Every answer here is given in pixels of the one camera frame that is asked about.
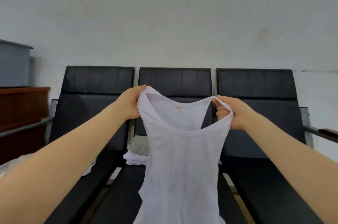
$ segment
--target gray storage bin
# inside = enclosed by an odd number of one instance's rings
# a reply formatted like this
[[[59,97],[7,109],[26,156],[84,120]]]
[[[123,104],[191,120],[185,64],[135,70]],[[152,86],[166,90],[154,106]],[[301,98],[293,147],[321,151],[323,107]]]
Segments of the gray storage bin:
[[[29,45],[0,40],[0,88],[29,86]]]

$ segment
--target clothing tag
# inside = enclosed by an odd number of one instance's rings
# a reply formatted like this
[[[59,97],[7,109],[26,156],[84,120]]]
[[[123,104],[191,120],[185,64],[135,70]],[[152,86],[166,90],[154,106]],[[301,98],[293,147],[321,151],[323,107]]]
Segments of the clothing tag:
[[[175,108],[175,113],[183,113],[183,109],[181,107],[176,107]]]

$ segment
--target forearm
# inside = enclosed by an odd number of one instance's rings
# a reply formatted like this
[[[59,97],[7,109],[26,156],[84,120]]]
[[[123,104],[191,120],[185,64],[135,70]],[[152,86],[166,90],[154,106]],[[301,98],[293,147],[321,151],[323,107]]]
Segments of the forearm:
[[[338,164],[257,114],[245,131],[326,224],[338,219]]]
[[[43,223],[124,121],[113,103],[0,179],[4,223]]]

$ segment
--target tank top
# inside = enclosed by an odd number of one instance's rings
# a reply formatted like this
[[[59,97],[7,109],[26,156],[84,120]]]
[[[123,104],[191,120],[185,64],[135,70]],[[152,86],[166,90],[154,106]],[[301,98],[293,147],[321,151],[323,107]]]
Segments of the tank top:
[[[211,99],[230,114],[201,129]],[[218,208],[218,161],[234,113],[212,96],[179,103],[147,86],[137,109],[149,139],[149,158],[133,224],[224,224]]]

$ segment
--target wooden cabinet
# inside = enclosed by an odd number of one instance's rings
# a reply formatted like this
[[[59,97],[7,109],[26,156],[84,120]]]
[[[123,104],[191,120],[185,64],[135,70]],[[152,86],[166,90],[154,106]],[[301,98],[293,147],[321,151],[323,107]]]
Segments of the wooden cabinet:
[[[48,117],[49,87],[0,89],[0,133]],[[0,165],[44,147],[46,125],[0,137]]]

